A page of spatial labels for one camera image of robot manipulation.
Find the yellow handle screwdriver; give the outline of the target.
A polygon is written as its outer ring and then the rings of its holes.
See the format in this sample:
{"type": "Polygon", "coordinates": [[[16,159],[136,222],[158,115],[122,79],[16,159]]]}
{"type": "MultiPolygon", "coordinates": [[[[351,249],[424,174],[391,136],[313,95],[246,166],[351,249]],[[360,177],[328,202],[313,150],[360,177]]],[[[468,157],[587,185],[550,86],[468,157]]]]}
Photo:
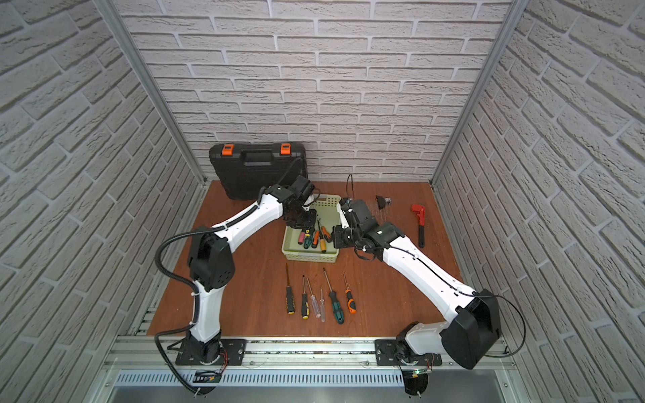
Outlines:
{"type": "Polygon", "coordinates": [[[319,242],[318,243],[319,243],[319,246],[320,246],[320,250],[321,250],[322,253],[326,253],[327,252],[327,242],[326,242],[326,238],[325,238],[325,235],[322,232],[322,230],[318,231],[318,235],[319,235],[319,242]]]}

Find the orange handle screwdriver slim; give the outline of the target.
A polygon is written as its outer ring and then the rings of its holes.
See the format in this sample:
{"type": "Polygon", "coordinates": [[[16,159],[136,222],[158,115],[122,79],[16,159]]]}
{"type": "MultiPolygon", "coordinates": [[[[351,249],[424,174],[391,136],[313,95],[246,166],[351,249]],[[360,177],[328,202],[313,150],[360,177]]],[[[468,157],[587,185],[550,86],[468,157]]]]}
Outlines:
{"type": "Polygon", "coordinates": [[[320,220],[317,220],[317,226],[318,226],[320,238],[323,239],[325,242],[331,242],[332,241],[331,235],[329,231],[324,226],[322,226],[322,223],[320,220]]]}

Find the orange black curved screwdriver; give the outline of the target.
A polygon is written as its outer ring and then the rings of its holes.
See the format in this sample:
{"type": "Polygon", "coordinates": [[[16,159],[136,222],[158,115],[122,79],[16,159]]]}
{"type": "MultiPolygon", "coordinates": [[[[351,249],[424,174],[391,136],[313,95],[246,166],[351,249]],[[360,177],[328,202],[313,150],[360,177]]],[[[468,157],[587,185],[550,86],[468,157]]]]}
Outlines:
{"type": "Polygon", "coordinates": [[[347,282],[346,274],[343,274],[344,277],[344,284],[345,284],[345,296],[347,298],[347,307],[349,309],[350,314],[356,314],[357,312],[357,307],[356,307],[356,302],[354,300],[352,290],[349,286],[349,283],[347,282]]]}

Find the orange black stubby screwdriver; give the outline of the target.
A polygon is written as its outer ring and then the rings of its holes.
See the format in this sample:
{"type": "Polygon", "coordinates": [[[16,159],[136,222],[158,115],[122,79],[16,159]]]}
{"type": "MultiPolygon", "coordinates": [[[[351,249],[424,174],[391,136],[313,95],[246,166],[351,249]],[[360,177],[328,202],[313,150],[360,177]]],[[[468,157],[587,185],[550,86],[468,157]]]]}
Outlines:
{"type": "Polygon", "coordinates": [[[316,249],[320,240],[320,232],[315,230],[312,237],[312,248],[316,249]]]}

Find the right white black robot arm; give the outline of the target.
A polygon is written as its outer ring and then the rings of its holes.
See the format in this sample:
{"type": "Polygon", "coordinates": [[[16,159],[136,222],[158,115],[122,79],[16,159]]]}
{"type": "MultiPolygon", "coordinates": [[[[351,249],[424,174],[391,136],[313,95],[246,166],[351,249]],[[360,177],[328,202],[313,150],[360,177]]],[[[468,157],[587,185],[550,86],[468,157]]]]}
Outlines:
{"type": "Polygon", "coordinates": [[[478,292],[433,262],[392,223],[378,223],[362,200],[343,198],[341,224],[332,237],[338,249],[377,259],[406,277],[442,314],[444,322],[412,325],[401,343],[414,355],[444,352],[465,369],[474,369],[501,336],[497,298],[478,292]]]}

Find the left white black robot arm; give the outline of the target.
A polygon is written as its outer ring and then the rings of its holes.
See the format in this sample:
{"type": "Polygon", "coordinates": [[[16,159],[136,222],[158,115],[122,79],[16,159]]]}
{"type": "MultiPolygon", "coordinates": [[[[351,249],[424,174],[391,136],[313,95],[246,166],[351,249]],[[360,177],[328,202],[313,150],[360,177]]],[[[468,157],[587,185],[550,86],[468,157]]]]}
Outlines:
{"type": "Polygon", "coordinates": [[[235,274],[233,253],[265,225],[283,219],[292,228],[309,228],[317,218],[311,208],[315,186],[297,176],[290,186],[261,188],[248,208],[210,228],[198,228],[188,259],[194,298],[193,318],[186,332],[186,347],[199,363],[212,364],[222,354],[221,311],[223,291],[235,274]]]}

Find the light green plastic bin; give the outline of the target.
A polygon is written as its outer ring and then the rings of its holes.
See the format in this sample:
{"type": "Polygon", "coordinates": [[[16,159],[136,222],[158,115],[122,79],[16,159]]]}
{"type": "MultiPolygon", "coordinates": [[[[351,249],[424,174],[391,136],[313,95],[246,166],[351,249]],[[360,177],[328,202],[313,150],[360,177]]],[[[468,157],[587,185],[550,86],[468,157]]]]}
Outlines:
{"type": "MultiPolygon", "coordinates": [[[[324,228],[328,234],[331,234],[334,227],[341,224],[340,212],[337,209],[340,200],[339,195],[323,194],[310,206],[310,210],[315,210],[317,213],[315,228],[310,231],[311,238],[314,238],[314,230],[324,228]]],[[[288,260],[325,264],[336,262],[339,250],[332,242],[325,241],[326,252],[321,251],[320,244],[316,248],[310,246],[305,249],[304,244],[298,243],[301,235],[302,230],[287,227],[283,237],[282,253],[288,260]]]]}

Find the black yellow dotted screwdriver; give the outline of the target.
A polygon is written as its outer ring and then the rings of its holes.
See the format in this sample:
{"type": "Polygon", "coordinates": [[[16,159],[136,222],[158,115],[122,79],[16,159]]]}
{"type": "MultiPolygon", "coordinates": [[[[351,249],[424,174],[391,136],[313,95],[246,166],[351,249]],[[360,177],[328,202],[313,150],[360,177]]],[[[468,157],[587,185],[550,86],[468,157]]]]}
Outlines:
{"type": "Polygon", "coordinates": [[[286,287],[287,314],[293,315],[296,310],[296,304],[295,304],[294,293],[290,282],[288,265],[286,265],[286,275],[287,275],[287,287],[286,287]]]}

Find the yellow black short screwdriver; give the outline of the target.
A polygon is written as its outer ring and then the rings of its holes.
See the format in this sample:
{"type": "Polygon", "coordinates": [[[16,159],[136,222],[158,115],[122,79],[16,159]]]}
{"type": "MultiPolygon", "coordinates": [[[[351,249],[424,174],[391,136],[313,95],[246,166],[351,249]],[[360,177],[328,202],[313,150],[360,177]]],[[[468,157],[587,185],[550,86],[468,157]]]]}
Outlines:
{"type": "Polygon", "coordinates": [[[302,318],[307,320],[310,316],[310,308],[308,305],[307,299],[307,280],[305,275],[302,276],[302,307],[301,307],[302,318]]]}

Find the red pipe wrench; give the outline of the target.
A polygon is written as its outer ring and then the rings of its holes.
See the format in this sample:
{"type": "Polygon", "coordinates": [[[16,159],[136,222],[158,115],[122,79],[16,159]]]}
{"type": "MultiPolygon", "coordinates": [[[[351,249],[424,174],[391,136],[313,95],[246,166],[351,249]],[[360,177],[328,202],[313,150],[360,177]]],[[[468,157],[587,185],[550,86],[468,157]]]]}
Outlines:
{"type": "Polygon", "coordinates": [[[423,248],[425,246],[425,206],[413,204],[411,211],[418,219],[418,247],[423,248]]]}

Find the black plastic tool case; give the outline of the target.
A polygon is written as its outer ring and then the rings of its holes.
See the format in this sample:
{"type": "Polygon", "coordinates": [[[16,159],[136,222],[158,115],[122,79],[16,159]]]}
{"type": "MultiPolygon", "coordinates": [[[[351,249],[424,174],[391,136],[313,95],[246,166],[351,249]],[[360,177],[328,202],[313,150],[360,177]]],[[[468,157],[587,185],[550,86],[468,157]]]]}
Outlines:
{"type": "Polygon", "coordinates": [[[307,154],[301,143],[215,144],[208,157],[232,200],[252,201],[263,186],[290,186],[298,176],[307,176],[307,154]]]}

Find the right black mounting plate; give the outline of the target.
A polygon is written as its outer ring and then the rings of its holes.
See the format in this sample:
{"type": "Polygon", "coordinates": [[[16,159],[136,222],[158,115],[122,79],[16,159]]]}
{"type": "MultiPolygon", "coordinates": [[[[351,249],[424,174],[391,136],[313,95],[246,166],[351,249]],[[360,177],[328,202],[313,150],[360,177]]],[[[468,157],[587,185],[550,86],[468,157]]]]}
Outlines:
{"type": "Polygon", "coordinates": [[[378,366],[423,366],[426,368],[442,366],[440,354],[417,354],[397,339],[376,339],[376,363],[378,366]]]}

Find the black mounting plate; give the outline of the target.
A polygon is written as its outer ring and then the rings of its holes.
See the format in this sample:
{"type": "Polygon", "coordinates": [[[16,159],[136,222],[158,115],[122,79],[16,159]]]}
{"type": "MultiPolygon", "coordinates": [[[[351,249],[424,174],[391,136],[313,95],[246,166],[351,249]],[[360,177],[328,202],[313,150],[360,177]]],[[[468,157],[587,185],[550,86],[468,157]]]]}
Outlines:
{"type": "Polygon", "coordinates": [[[376,363],[378,366],[423,366],[426,368],[442,366],[440,354],[417,354],[397,339],[376,339],[376,363]]]}
{"type": "Polygon", "coordinates": [[[177,365],[206,365],[222,367],[225,359],[227,359],[227,366],[241,366],[243,358],[245,357],[246,346],[246,339],[221,339],[218,346],[213,348],[215,353],[209,353],[208,359],[203,357],[196,348],[192,347],[187,338],[184,338],[179,342],[178,348],[171,344],[168,349],[172,349],[177,352],[175,358],[175,364],[177,365]]]}

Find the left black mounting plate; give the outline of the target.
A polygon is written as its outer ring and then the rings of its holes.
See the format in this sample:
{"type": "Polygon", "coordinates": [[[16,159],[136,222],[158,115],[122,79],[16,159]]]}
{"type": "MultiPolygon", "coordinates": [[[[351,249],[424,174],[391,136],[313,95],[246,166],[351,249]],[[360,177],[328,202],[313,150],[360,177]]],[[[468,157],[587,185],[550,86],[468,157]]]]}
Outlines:
{"type": "Polygon", "coordinates": [[[178,348],[171,344],[168,349],[172,349],[177,352],[175,358],[175,364],[177,365],[206,365],[222,367],[225,359],[227,359],[227,366],[241,366],[243,358],[245,357],[246,346],[246,339],[221,339],[218,346],[213,348],[215,353],[209,353],[208,359],[203,357],[196,348],[192,347],[187,338],[184,338],[179,342],[178,348]]]}

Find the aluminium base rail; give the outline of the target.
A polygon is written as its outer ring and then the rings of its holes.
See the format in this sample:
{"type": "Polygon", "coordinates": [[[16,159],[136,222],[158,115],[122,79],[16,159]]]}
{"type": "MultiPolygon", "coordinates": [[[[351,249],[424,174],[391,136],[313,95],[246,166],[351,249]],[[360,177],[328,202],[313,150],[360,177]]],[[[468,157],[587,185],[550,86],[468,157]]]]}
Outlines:
{"type": "MultiPolygon", "coordinates": [[[[448,354],[440,354],[442,366],[378,366],[375,338],[306,338],[247,337],[245,357],[241,366],[177,365],[179,370],[224,368],[228,374],[235,369],[446,369],[463,368],[448,354]]],[[[121,336],[116,338],[105,357],[102,369],[167,369],[152,337],[121,336]]]]}

